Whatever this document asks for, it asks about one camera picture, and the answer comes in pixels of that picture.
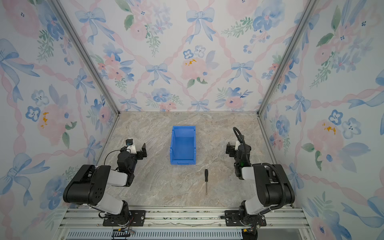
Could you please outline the black handled screwdriver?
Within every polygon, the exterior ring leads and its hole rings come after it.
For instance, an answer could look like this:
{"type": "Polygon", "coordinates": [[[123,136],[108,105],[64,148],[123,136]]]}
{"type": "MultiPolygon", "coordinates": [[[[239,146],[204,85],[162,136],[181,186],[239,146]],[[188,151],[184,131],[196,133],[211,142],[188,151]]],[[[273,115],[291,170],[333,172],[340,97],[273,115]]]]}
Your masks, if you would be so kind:
{"type": "Polygon", "coordinates": [[[208,179],[209,179],[209,171],[205,169],[205,194],[208,194],[208,179]]]}

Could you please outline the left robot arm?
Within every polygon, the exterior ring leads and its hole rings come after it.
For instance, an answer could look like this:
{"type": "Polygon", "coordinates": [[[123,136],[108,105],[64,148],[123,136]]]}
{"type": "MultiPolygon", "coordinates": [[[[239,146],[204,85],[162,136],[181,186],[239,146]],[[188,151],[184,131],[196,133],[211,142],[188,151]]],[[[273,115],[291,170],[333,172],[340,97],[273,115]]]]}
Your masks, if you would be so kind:
{"type": "Polygon", "coordinates": [[[146,211],[131,211],[126,201],[108,194],[106,188],[132,185],[138,161],[147,157],[146,145],[137,151],[133,139],[127,139],[119,152],[115,170],[109,165],[83,165],[65,188],[63,200],[98,210],[104,227],[142,227],[146,211]]]}

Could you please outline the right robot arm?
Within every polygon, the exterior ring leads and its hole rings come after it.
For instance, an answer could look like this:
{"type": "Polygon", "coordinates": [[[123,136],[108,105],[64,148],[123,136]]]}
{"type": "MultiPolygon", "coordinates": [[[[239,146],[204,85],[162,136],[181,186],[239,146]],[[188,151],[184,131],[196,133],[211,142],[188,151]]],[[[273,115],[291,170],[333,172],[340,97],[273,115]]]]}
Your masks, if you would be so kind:
{"type": "Polygon", "coordinates": [[[243,201],[239,210],[234,213],[225,212],[222,219],[227,225],[264,226],[265,214],[278,210],[295,201],[295,192],[288,177],[279,164],[251,164],[249,160],[251,147],[237,141],[235,145],[226,146],[226,154],[234,158],[235,175],[240,180],[254,181],[255,196],[243,201]]]}

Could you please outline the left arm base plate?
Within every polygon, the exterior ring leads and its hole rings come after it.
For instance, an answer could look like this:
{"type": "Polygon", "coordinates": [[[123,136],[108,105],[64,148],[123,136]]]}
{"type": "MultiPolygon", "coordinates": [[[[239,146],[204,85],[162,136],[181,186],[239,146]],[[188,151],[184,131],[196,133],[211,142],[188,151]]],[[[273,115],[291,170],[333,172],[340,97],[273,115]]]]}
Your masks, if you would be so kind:
{"type": "Polygon", "coordinates": [[[106,214],[104,227],[143,227],[146,218],[145,210],[130,210],[119,215],[106,214]]]}

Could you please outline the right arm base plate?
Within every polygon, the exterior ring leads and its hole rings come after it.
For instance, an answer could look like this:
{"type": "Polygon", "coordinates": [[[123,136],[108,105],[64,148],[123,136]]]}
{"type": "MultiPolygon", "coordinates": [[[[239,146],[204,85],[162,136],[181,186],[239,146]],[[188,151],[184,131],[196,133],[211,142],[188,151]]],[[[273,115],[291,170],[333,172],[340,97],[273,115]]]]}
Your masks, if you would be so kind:
{"type": "Polygon", "coordinates": [[[267,225],[264,216],[260,215],[248,215],[241,213],[239,210],[224,211],[224,215],[220,216],[222,220],[225,220],[227,227],[265,227],[267,225]]]}

